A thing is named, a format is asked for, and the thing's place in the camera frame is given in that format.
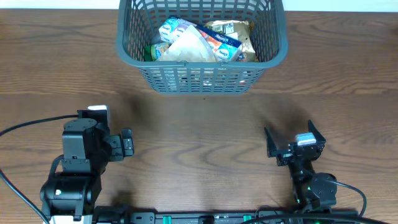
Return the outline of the green lid jar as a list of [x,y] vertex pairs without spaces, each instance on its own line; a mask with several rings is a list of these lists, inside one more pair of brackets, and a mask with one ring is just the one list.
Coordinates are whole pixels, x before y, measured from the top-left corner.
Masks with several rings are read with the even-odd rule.
[[159,44],[148,45],[144,47],[144,60],[146,62],[156,61],[160,58],[164,52],[168,50],[170,44],[168,42],[162,42]]

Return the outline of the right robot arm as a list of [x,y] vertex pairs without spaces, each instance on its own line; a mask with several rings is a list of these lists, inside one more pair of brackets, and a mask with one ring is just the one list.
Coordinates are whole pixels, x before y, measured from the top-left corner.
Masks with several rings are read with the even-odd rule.
[[329,210],[336,204],[337,186],[334,175],[316,173],[312,162],[317,160],[325,147],[326,139],[315,125],[308,121],[308,132],[295,136],[286,149],[278,149],[270,132],[265,129],[267,156],[275,157],[278,166],[288,166],[293,182],[293,195],[297,202],[295,211],[307,213]]

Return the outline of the colourful tissue multipack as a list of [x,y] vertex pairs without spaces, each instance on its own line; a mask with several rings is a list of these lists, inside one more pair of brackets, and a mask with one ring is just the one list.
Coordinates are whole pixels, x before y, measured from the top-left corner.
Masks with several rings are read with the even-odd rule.
[[240,41],[175,16],[170,16],[159,27],[160,39],[171,45],[190,25],[195,26],[208,42],[215,55],[216,62],[235,61],[240,55],[242,45]]

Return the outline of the gold foil food bag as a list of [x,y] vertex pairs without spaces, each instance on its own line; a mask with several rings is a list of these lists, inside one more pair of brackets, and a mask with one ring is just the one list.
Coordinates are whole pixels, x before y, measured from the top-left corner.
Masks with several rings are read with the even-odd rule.
[[250,34],[254,24],[249,21],[237,20],[218,20],[210,21],[205,24],[207,29],[217,33],[227,35],[242,43],[241,54],[237,58],[239,62],[258,62],[256,52],[250,40]]

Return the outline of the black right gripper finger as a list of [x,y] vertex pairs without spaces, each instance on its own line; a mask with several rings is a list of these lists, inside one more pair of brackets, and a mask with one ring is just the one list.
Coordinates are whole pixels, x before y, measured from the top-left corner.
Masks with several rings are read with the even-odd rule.
[[326,139],[318,131],[318,129],[315,127],[315,125],[312,123],[311,120],[308,120],[308,131],[311,132],[314,135],[314,137],[317,140],[318,144],[325,144],[326,143]]
[[276,146],[270,132],[267,130],[267,128],[264,128],[264,132],[265,132],[266,141],[267,141],[267,156],[275,157],[276,151],[277,151],[277,146]]

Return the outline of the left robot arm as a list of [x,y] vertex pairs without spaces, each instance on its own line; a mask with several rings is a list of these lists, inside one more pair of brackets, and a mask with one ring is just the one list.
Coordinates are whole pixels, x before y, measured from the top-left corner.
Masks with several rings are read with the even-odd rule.
[[40,190],[45,218],[70,215],[80,221],[93,214],[107,164],[134,155],[132,130],[125,128],[112,135],[108,124],[107,109],[78,110],[64,124],[63,154],[53,160]]

